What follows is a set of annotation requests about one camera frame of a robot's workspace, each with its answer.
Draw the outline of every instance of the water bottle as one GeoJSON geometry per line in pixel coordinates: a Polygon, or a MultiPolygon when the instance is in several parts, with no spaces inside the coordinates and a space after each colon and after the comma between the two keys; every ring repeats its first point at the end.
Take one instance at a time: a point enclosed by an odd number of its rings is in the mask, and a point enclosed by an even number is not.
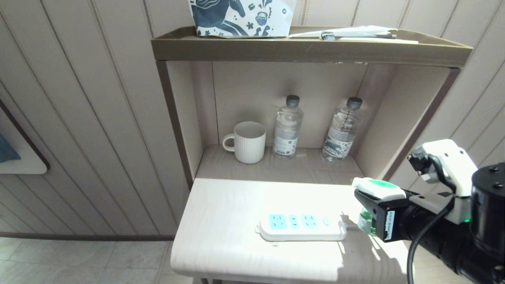
{"type": "Polygon", "coordinates": [[[347,106],[339,109],[333,116],[328,136],[323,146],[323,157],[331,162],[341,162],[349,154],[363,115],[360,106],[363,100],[350,98],[347,106]]]}
{"type": "Polygon", "coordinates": [[[300,98],[291,94],[286,98],[286,105],[277,112],[273,152],[281,160],[292,159],[296,152],[301,121],[304,119],[304,113],[298,107],[299,102],[300,98]]]}

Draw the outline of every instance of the blue fabric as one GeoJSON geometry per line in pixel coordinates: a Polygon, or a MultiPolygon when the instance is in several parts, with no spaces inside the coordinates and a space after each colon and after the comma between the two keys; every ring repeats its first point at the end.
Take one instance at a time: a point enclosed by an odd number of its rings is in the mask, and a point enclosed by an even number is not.
{"type": "Polygon", "coordinates": [[[0,163],[10,160],[21,160],[18,153],[12,149],[11,145],[5,140],[4,136],[0,133],[0,163]]]}

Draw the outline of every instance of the tiled floor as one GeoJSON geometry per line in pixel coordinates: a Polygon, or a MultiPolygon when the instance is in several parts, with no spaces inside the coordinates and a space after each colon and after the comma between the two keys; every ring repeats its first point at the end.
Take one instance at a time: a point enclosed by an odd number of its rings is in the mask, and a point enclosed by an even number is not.
{"type": "MultiPolygon", "coordinates": [[[[200,284],[172,271],[171,248],[172,242],[0,238],[0,284],[200,284]]],[[[470,284],[421,247],[415,265],[416,284],[470,284]]]]}

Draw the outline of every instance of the label sticker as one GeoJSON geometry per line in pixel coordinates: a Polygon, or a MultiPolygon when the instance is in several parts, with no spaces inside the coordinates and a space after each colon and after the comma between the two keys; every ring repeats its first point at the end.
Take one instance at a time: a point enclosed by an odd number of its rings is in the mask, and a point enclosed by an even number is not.
{"type": "Polygon", "coordinates": [[[298,144],[298,138],[287,140],[275,136],[273,151],[281,155],[292,155],[296,152],[296,144],[298,144]]]}
{"type": "Polygon", "coordinates": [[[333,157],[344,158],[349,154],[352,142],[340,142],[327,136],[323,148],[333,157]]]}
{"type": "Polygon", "coordinates": [[[387,232],[387,236],[384,239],[385,241],[393,238],[393,226],[394,226],[394,211],[387,211],[386,215],[386,225],[385,231],[387,232]]]}

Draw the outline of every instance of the bottle label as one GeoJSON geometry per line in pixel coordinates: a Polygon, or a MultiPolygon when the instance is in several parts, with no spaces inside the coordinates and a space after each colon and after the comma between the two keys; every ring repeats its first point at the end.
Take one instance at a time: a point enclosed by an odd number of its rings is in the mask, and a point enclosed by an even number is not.
{"type": "Polygon", "coordinates": [[[296,144],[298,144],[298,138],[287,140],[275,136],[273,151],[281,155],[293,155],[296,152],[296,144]]]}
{"type": "Polygon", "coordinates": [[[328,136],[323,148],[333,157],[345,158],[349,154],[352,142],[341,142],[328,136]]]}

